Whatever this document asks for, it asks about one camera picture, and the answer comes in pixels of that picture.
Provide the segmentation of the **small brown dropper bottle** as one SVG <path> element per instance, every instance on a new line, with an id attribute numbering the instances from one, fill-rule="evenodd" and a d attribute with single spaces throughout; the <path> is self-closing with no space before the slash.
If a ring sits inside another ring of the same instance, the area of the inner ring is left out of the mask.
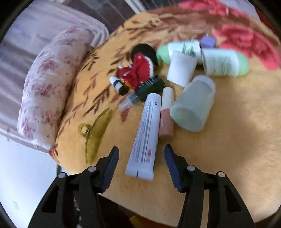
<path id="1" fill-rule="evenodd" d="M 119 94 L 119 95 L 126 95 L 129 91 L 129 87 L 126 86 L 125 84 L 122 83 L 122 81 L 116 77 L 116 76 L 111 76 L 109 79 L 111 85 L 114 87 L 115 91 Z"/>

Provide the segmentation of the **dark green spray bottle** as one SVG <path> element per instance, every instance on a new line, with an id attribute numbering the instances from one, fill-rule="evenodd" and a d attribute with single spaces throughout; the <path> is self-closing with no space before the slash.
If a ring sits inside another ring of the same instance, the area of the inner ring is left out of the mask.
<path id="1" fill-rule="evenodd" d="M 129 94 L 126 99 L 119 104 L 118 108 L 121 112 L 138 105 L 141 102 L 145 102 L 146 98 L 151 93 L 160 93 L 166 87 L 164 81 L 155 76 L 141 83 L 133 93 Z"/>

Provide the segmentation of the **red black knitted ornament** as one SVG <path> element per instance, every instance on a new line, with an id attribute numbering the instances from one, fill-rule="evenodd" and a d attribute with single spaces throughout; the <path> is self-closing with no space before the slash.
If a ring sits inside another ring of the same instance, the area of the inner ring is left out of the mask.
<path id="1" fill-rule="evenodd" d="M 118 78 L 131 89 L 154 77 L 158 67 L 156 51 L 148 44 L 136 45 L 131 53 L 131 64 L 127 67 L 118 66 Z"/>

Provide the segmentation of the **olive green hair claw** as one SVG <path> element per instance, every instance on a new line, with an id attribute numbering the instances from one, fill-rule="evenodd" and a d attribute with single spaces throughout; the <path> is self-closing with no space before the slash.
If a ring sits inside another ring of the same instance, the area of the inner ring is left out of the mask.
<path id="1" fill-rule="evenodd" d="M 78 132 L 85 138 L 84 151 L 85 161 L 92 164 L 100 146 L 102 137 L 109 122 L 112 119 L 113 110 L 106 108 L 94 121 L 92 125 L 81 123 Z"/>

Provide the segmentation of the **pink lip gloss tube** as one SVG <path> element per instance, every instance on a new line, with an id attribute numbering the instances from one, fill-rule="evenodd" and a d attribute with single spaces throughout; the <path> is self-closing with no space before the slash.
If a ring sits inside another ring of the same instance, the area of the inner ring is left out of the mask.
<path id="1" fill-rule="evenodd" d="M 162 92 L 161 117 L 159 123 L 159 137 L 173 137 L 174 122 L 170 116 L 170 108 L 174 103 L 173 89 L 165 87 Z"/>

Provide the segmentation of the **left sheer curtain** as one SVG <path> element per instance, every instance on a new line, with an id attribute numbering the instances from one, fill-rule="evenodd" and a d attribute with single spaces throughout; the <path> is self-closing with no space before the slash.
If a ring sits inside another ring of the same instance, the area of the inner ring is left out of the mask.
<path id="1" fill-rule="evenodd" d="M 99 20 L 50 1 L 34 1 L 17 17 L 1 42 L 1 135 L 25 141 L 17 121 L 26 75 L 39 52 L 60 32 L 72 26 L 92 31 L 92 47 L 109 36 Z"/>

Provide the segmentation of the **white floral rolled quilt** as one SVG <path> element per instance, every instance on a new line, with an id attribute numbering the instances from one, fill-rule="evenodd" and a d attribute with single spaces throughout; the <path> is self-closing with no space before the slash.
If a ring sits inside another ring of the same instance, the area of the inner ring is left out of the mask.
<path id="1" fill-rule="evenodd" d="M 18 132 L 45 150 L 54 144 L 69 91 L 94 35 L 71 27 L 48 43 L 32 63 L 22 94 Z"/>

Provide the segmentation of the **frosted jar with white lid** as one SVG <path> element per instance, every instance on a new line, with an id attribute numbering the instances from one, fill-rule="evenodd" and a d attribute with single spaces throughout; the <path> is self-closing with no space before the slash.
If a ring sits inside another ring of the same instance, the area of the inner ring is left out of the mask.
<path id="1" fill-rule="evenodd" d="M 214 103 L 216 86 L 205 75 L 196 76 L 170 108 L 172 120 L 186 131 L 200 132 Z"/>

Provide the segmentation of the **small purple square box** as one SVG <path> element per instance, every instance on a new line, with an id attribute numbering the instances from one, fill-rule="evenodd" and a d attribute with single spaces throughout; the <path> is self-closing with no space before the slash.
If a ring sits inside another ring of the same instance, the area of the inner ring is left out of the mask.
<path id="1" fill-rule="evenodd" d="M 201 48 L 215 48 L 216 47 L 216 39 L 213 37 L 203 36 L 200 39 Z"/>

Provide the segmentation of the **green frog lotion bottle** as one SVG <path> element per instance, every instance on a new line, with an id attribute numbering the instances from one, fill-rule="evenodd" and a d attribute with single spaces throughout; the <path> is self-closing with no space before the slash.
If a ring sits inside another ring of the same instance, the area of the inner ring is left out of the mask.
<path id="1" fill-rule="evenodd" d="M 169 65 L 174 51 L 194 57 L 198 64 L 202 64 L 201 46 L 197 39 L 170 42 L 160 46 L 156 51 L 158 64 L 164 62 Z"/>

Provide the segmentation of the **white ointment tube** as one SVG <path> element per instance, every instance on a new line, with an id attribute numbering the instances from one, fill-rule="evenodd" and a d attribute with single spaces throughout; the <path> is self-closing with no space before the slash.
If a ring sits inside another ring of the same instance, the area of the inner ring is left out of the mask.
<path id="1" fill-rule="evenodd" d="M 160 114 L 161 96 L 151 93 L 144 103 L 140 124 L 125 170 L 126 175 L 153 180 Z"/>

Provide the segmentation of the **window with metal bars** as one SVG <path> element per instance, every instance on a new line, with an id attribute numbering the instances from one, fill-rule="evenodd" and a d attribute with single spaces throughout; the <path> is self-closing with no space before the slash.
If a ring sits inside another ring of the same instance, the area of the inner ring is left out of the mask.
<path id="1" fill-rule="evenodd" d="M 81 11 L 102 22 L 110 33 L 123 22 L 135 15 L 133 9 L 126 1 L 65 1 L 67 6 Z"/>

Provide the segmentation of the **white green lotion bottle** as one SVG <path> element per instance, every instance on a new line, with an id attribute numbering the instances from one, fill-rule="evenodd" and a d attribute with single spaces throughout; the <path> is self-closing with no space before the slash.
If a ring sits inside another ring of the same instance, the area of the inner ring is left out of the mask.
<path id="1" fill-rule="evenodd" d="M 248 74 L 248 58 L 232 49 L 203 48 L 201 50 L 204 73 L 207 76 L 239 77 Z"/>

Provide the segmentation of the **small white cup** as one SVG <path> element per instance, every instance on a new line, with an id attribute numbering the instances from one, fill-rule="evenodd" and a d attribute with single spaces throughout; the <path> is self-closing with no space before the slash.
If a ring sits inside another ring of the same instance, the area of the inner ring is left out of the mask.
<path id="1" fill-rule="evenodd" d="M 197 65 L 197 58 L 185 55 L 180 51 L 173 51 L 167 80 L 182 87 L 191 81 Z"/>

